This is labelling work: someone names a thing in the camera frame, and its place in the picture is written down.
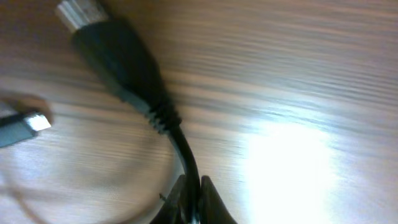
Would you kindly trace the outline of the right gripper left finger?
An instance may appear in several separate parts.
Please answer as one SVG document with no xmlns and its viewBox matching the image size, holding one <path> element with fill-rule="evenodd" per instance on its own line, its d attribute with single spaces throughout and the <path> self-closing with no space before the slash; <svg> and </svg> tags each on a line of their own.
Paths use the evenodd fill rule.
<svg viewBox="0 0 398 224">
<path fill-rule="evenodd" d="M 167 197 L 160 195 L 161 199 L 164 201 L 164 204 L 150 224 L 185 223 L 185 184 L 185 175 L 180 175 L 172 187 L 169 195 Z"/>
</svg>

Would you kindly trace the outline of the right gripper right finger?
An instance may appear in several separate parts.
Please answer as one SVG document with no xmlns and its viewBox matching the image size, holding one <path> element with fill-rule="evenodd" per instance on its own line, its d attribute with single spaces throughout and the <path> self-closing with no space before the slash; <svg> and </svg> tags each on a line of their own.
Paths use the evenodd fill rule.
<svg viewBox="0 0 398 224">
<path fill-rule="evenodd" d="M 199 217 L 201 224 L 237 224 L 207 175 L 201 177 Z"/>
</svg>

